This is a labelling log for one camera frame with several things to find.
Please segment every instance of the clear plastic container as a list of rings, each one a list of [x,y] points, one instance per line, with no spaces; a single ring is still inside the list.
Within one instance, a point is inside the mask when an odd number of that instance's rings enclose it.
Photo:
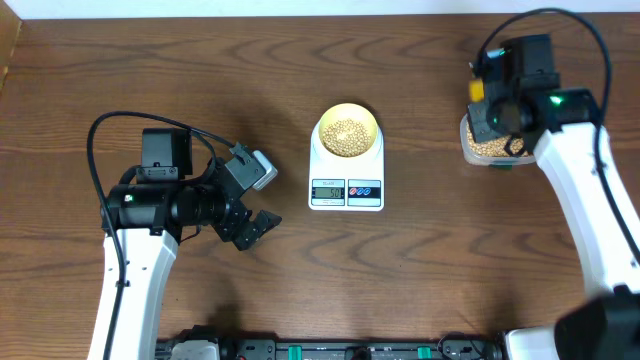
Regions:
[[[533,155],[522,157],[493,157],[482,156],[476,154],[471,150],[469,146],[469,140],[467,140],[467,116],[465,115],[460,122],[460,143],[462,145],[462,153],[464,159],[471,165],[489,166],[507,166],[507,165],[526,165],[536,162],[536,158]]]

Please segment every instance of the brown wooden surface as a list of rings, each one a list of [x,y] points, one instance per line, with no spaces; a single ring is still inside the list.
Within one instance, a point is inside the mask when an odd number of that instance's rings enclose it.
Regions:
[[[20,23],[20,18],[3,0],[0,0],[0,90],[4,85],[4,77],[8,71],[9,59],[18,37]]]
[[[614,61],[609,130],[640,203],[640,15],[589,16]],[[548,324],[583,299],[558,201],[536,166],[462,157],[467,63],[506,16],[29,21],[0,100],[0,357],[82,358],[102,282],[90,123],[145,111],[239,140],[279,168],[254,209],[282,215],[255,250],[212,231],[180,247],[160,336],[193,324],[283,338],[424,338]],[[564,85],[599,96],[600,55],[559,17],[500,39],[550,32]],[[344,101],[375,109],[386,141],[381,213],[307,207],[309,135]],[[143,126],[98,133],[110,188],[139,163]],[[201,171],[207,159],[198,147]]]

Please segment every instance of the tabletop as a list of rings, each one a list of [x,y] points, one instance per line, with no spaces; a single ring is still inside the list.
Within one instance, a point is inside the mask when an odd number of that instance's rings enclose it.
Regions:
[[[607,128],[637,206],[640,15],[588,17],[611,51]],[[212,229],[180,245],[160,337],[194,324],[294,339],[491,335],[551,324],[579,306],[580,264],[544,174],[462,156],[468,62],[506,18],[27,21],[0,96],[0,357],[87,355],[104,233],[85,144],[91,122],[113,110],[240,141],[279,169],[244,198],[283,218],[259,246],[238,252]],[[599,98],[600,54],[571,20],[540,16],[497,40],[537,33],[552,35],[563,85]],[[379,213],[307,205],[311,131],[342,102],[373,109],[384,133]],[[107,191],[139,164],[143,127],[158,124],[119,118],[98,131]],[[195,173],[207,154],[195,145]]]

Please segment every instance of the yellow object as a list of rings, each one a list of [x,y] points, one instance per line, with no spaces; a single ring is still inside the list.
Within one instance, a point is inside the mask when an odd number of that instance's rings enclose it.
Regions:
[[[482,80],[476,79],[469,82],[469,96],[472,102],[484,100],[484,84]]]
[[[320,125],[318,128],[318,135],[320,135],[320,139],[324,139],[324,132],[330,125],[346,121],[348,119],[364,125],[369,137],[367,150],[370,149],[378,137],[378,123],[369,110],[356,104],[339,104],[327,110],[320,118]]]

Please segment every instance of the grain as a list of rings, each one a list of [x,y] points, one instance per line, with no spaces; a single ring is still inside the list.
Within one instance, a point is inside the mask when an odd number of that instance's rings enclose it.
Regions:
[[[471,129],[469,128],[469,123],[467,123],[467,141],[469,142],[469,147],[471,151],[478,155],[482,156],[491,156],[491,157],[510,157],[506,151],[504,151],[504,147],[507,145],[507,141],[511,136],[503,136],[501,138],[484,142],[482,144],[477,144],[473,141],[473,135],[471,135]],[[518,151],[522,149],[524,146],[524,141],[522,139],[514,139],[511,142],[511,152],[516,154]],[[527,151],[522,154],[521,157],[531,156]]]
[[[367,128],[353,119],[337,121],[322,132],[322,144],[335,155],[354,157],[369,149],[371,137]]]

